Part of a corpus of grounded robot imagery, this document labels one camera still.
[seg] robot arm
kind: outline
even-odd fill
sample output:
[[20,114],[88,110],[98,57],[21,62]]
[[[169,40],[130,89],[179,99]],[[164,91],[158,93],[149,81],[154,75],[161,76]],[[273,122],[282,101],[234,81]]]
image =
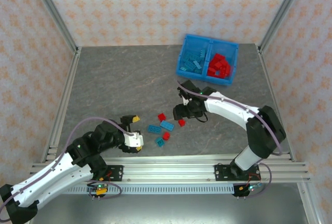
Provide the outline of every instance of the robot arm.
[[[251,167],[261,159],[267,158],[277,148],[273,137],[254,114],[260,116],[268,124],[279,143],[286,138],[286,133],[275,112],[269,106],[258,108],[231,100],[235,103],[234,104],[228,101],[230,100],[229,98],[217,92],[215,89],[206,87],[200,90],[195,87],[190,80],[181,84],[178,91],[180,97],[183,99],[183,103],[173,109],[175,120],[184,117],[198,119],[203,115],[206,116],[206,112],[210,112],[233,121],[247,131],[248,146],[231,162],[230,167],[228,167],[229,174],[233,175],[234,179],[243,179],[243,176],[247,174],[247,171]],[[197,96],[190,93],[190,91],[214,99]]]
[[[107,170],[107,165],[100,156],[101,152],[115,147],[123,152],[139,152],[144,144],[143,137],[140,131],[130,131],[130,124],[138,120],[137,116],[121,118],[119,126],[129,131],[129,135],[103,121],[93,132],[75,139],[55,167],[59,157],[29,179],[14,186],[7,184],[2,186],[0,195],[4,202],[15,192],[20,192],[6,205],[11,222],[26,223],[37,214],[39,209],[67,189],[88,180],[101,180]],[[38,182],[21,190],[40,177]]]

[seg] gray table surface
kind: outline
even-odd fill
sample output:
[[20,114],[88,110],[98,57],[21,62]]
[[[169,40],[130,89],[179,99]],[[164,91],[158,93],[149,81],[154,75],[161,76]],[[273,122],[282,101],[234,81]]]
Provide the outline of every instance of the gray table surface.
[[[233,122],[208,114],[209,121],[187,120],[180,128],[172,110],[180,104],[176,65],[181,45],[119,46],[82,48],[59,143],[64,147],[72,128],[82,119],[101,116],[116,121],[123,115],[138,115],[132,125],[144,136],[144,147],[136,155],[110,149],[103,157],[177,156],[238,153],[247,145],[246,132]],[[229,87],[193,80],[203,89],[210,86],[227,97],[251,106],[275,108],[264,71],[254,44],[239,45],[238,66]],[[159,125],[157,115],[164,113],[175,124],[169,141],[159,148],[156,134],[147,132],[149,124]],[[76,137],[93,131],[100,122],[90,122],[76,132]]]

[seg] patterned wallpaper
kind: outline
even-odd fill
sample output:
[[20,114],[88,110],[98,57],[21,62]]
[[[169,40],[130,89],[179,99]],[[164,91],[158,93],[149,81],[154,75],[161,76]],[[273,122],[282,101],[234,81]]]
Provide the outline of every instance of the patterned wallpaper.
[[181,44],[186,33],[259,44],[282,0],[54,0],[79,46]]
[[332,0],[295,0],[264,53],[288,138],[296,158],[309,162],[326,223],[332,220],[331,47]]
[[0,0],[0,185],[39,162],[73,57],[42,0]]

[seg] floor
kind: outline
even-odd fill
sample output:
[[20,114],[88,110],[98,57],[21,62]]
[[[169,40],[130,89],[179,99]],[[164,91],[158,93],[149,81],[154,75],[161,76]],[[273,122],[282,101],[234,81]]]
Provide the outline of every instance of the floor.
[[91,201],[87,195],[60,195],[38,211],[31,224],[42,223],[307,224],[308,221],[296,184],[273,184],[264,195],[245,201],[237,201],[230,194],[122,195],[105,201]]
[[[119,46],[82,48],[66,112],[58,152],[71,129],[82,119],[102,116],[119,121],[123,115],[138,115],[132,125],[144,136],[144,147],[136,156],[204,155],[238,153],[247,145],[246,132],[221,116],[208,114],[209,121],[190,119],[180,128],[172,119],[172,110],[180,104],[177,83],[186,78],[176,76],[181,45]],[[210,86],[239,102],[275,108],[254,44],[239,46],[237,72],[232,86],[202,81],[193,82],[201,89]],[[175,124],[171,138],[162,148],[155,144],[158,135],[147,132],[149,124],[159,125],[157,115],[165,113]],[[93,131],[98,122],[80,128],[76,137]],[[110,149],[103,157],[133,156]]]

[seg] red lego brick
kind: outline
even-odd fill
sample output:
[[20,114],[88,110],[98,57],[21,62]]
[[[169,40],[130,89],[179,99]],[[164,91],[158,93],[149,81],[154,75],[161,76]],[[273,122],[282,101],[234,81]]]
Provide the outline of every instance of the red lego brick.
[[217,53],[217,54],[214,55],[213,59],[225,60],[226,57],[224,57],[223,55]]
[[162,122],[163,120],[166,120],[165,114],[159,114],[158,119],[159,119],[160,122]]
[[165,140],[165,141],[167,141],[167,140],[169,140],[170,139],[170,133],[169,132],[165,132],[164,134],[163,134],[163,136],[162,136],[162,139],[163,140]]
[[230,75],[230,65],[227,64],[227,67],[226,67],[226,76],[229,76]]
[[213,58],[213,59],[209,62],[209,67],[214,66],[214,64],[216,64],[217,62],[219,62],[219,60],[216,59],[216,58]]
[[211,66],[211,68],[214,68],[215,70],[219,70],[224,64],[222,62],[217,62],[214,65]]
[[211,73],[216,73],[216,72],[217,72],[217,70],[215,70],[215,69],[212,68],[212,67],[208,67],[208,68],[207,68],[207,71],[210,71]]
[[180,120],[178,121],[178,124],[180,125],[180,127],[184,127],[185,124],[186,124],[186,121],[185,121],[184,119],[180,119]]

